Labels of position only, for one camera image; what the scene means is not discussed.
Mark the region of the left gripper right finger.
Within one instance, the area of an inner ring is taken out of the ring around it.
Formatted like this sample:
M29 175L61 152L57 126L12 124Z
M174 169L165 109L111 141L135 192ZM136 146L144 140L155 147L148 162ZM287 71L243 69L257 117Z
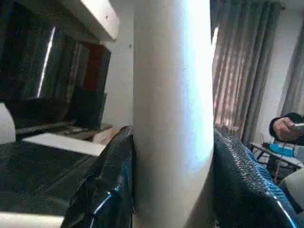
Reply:
M213 158L191 212L189 227L295 228L292 203L236 137L215 129L207 139Z

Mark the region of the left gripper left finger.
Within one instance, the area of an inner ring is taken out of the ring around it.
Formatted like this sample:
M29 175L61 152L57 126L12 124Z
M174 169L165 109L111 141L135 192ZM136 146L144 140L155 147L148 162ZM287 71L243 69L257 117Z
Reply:
M128 228L133 213L133 128L111 139L84 175L66 211L65 228Z

